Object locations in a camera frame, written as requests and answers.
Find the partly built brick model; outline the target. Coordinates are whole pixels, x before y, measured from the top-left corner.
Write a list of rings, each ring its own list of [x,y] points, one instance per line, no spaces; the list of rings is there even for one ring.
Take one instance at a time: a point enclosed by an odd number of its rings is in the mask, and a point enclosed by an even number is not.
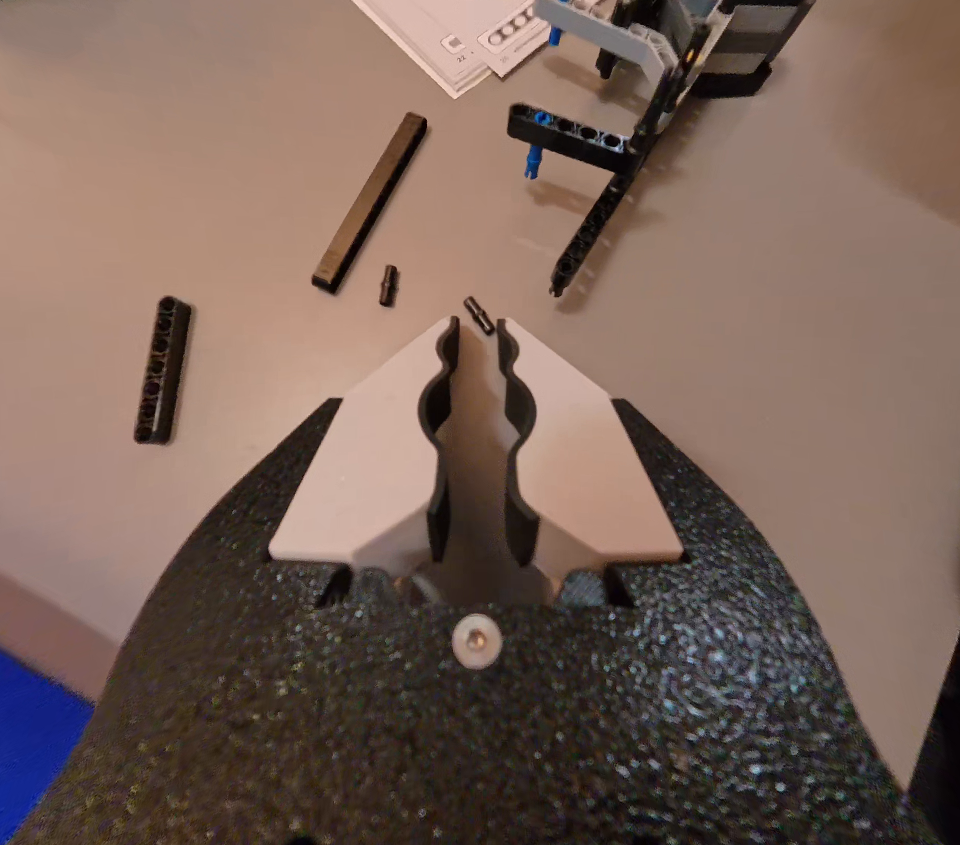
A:
[[[629,134],[588,126],[544,108],[510,106],[507,134],[527,143],[524,175],[538,177],[545,152],[610,173],[606,187],[558,257],[549,294],[561,298],[689,97],[755,95],[815,0],[616,0],[608,18],[580,0],[534,0],[549,42],[568,34],[598,47],[604,80],[619,65],[653,86]]]

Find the short black brick beam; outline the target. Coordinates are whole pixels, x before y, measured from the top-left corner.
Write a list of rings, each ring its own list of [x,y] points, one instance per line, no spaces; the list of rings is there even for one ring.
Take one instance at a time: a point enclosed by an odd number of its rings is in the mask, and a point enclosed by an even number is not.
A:
[[[192,312],[188,302],[174,296],[157,303],[133,430],[135,443],[167,445],[173,437]]]

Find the long black brick beam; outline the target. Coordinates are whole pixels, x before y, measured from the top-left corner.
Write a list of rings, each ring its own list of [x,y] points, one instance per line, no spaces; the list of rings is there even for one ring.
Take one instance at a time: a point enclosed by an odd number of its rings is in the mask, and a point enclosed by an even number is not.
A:
[[[407,112],[343,217],[312,276],[311,284],[335,295],[349,274],[379,216],[422,144],[427,119]]]

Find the blue plastic bin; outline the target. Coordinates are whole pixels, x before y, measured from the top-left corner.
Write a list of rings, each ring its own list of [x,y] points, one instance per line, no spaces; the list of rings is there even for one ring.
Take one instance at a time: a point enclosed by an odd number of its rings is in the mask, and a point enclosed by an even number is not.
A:
[[[78,743],[94,704],[1,653],[1,842],[39,803]]]

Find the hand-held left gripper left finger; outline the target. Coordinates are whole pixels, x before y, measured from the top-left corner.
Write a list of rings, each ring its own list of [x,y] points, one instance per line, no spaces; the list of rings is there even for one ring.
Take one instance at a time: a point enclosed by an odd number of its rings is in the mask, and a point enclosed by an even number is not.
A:
[[[444,561],[450,419],[460,320],[441,319],[337,402],[269,543],[277,561],[375,568],[393,578]]]

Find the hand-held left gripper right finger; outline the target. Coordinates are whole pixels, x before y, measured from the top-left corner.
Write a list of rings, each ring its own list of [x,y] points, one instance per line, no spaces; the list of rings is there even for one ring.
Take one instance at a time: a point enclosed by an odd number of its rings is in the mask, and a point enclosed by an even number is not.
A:
[[[570,575],[674,564],[683,545],[614,400],[513,319],[496,324],[507,456],[505,534],[513,559],[554,597]]]

